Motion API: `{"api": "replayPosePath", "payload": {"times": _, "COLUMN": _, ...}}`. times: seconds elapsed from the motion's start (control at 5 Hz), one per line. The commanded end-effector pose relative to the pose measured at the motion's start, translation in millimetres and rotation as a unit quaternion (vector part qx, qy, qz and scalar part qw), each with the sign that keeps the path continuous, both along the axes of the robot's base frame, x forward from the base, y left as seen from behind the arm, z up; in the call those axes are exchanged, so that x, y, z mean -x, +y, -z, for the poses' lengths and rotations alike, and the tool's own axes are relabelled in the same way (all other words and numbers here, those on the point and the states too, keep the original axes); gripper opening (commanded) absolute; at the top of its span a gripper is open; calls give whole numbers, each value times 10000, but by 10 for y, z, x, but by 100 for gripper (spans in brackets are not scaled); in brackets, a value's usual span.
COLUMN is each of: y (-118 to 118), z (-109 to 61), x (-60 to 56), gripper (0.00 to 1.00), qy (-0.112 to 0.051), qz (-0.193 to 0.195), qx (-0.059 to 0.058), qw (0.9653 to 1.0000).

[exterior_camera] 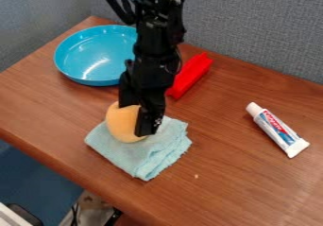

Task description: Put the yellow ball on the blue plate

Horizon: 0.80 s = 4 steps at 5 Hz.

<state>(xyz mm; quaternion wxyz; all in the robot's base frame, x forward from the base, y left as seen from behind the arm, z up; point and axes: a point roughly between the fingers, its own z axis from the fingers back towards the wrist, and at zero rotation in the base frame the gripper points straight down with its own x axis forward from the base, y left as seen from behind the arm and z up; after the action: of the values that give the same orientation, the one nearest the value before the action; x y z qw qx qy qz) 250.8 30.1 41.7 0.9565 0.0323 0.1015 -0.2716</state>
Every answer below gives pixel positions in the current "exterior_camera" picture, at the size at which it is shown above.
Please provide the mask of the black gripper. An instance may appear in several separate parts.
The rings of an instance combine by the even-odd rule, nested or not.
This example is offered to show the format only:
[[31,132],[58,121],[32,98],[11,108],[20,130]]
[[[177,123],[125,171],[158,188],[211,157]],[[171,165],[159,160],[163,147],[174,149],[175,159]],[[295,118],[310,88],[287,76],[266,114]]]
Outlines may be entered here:
[[121,76],[119,107],[141,105],[135,135],[157,134],[166,112],[166,91],[182,70],[182,56],[178,47],[166,53],[150,54],[137,44],[135,59],[126,60],[127,70]]

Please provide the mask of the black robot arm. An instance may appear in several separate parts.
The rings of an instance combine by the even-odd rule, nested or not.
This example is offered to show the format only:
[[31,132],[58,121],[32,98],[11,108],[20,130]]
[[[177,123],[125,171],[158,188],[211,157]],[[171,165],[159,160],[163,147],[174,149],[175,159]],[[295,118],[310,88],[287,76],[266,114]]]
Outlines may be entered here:
[[137,105],[134,134],[157,133],[166,112],[166,92],[182,70],[186,0],[106,0],[123,22],[137,27],[135,58],[121,76],[119,106]]

